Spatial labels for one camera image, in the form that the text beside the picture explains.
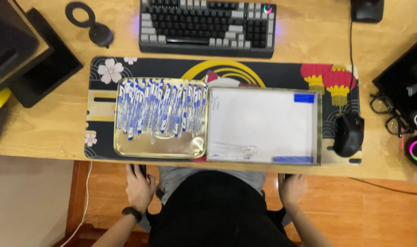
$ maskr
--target computer mouse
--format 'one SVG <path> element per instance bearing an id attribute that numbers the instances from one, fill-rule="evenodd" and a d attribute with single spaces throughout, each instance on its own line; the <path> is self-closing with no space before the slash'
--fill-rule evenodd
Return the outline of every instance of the computer mouse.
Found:
<path id="1" fill-rule="evenodd" d="M 351 0 L 352 20 L 378 23 L 384 13 L 384 0 Z"/>
<path id="2" fill-rule="evenodd" d="M 341 157 L 351 157 L 364 141 L 364 118 L 356 113 L 344 113 L 336 120 L 334 151 Z"/>

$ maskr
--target wristwatch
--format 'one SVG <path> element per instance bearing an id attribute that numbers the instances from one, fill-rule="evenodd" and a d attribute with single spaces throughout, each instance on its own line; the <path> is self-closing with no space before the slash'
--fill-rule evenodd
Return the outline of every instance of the wristwatch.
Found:
<path id="1" fill-rule="evenodd" d="M 140 223 L 142 215 L 139 211 L 135 210 L 133 207 L 125 207 L 122 210 L 123 215 L 133 215 L 137 223 Z"/>

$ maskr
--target white wall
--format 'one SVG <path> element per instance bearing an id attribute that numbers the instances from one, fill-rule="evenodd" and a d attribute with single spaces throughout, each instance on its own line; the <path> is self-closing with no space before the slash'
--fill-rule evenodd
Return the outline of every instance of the white wall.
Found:
<path id="1" fill-rule="evenodd" d="M 64 237 L 73 161 L 0 156 L 0 247 Z"/>

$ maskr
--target mouse pad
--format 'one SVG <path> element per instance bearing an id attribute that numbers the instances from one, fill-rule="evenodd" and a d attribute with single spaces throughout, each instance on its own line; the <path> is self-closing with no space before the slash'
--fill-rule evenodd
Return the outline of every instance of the mouse pad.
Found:
<path id="1" fill-rule="evenodd" d="M 91 61 L 90 70 L 85 156 L 107 160 L 205 161 L 205 156 L 196 160 L 123 157 L 114 151 L 117 82 L 125 77 L 165 77 L 198 79 L 216 85 L 279 87 L 320 92 L 323 95 L 321 164 L 358 165 L 361 163 L 361 150 L 350 158 L 342 158 L 333 151 L 335 120 L 340 113 L 348 111 L 348 99 L 352 103 L 353 111 L 360 113 L 358 76 L 354 70 L 356 84 L 350 85 L 351 69 L 351 66 L 340 64 L 95 57 Z"/>

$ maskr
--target black cable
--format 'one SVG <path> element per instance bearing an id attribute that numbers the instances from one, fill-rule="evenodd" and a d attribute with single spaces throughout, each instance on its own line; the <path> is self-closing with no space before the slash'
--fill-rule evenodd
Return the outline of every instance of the black cable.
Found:
<path id="1" fill-rule="evenodd" d="M 403 194 L 409 194 L 409 195 L 415 195 L 415 196 L 417 196 L 417 193 L 416 192 L 409 192 L 409 191 L 398 190 L 398 189 L 394 189 L 394 188 L 388 188 L 388 187 L 385 187 L 385 186 L 382 186 L 382 185 L 377 185 L 377 184 L 370 183 L 370 182 L 364 181 L 362 179 L 354 178 L 354 177 L 349 177 L 349 178 L 350 179 L 353 179 L 355 181 L 358 181 L 358 182 L 370 184 L 370 185 L 376 186 L 378 188 L 387 189 L 387 190 L 390 190 L 390 191 L 393 191 L 393 192 L 398 192 L 398 193 L 403 193 Z"/>
<path id="2" fill-rule="evenodd" d="M 352 16 L 350 16 L 350 31 L 349 31 L 349 39 L 348 39 L 348 45 L 349 45 L 349 51 L 350 51 L 350 64 L 352 66 L 352 76 L 350 77 L 350 86 L 348 88 L 348 105 L 350 111 L 352 111 L 352 84 L 353 84 L 353 77 L 354 77 L 354 65 L 353 65 L 353 53 L 352 53 L 352 26 L 353 26 L 353 20 Z"/>

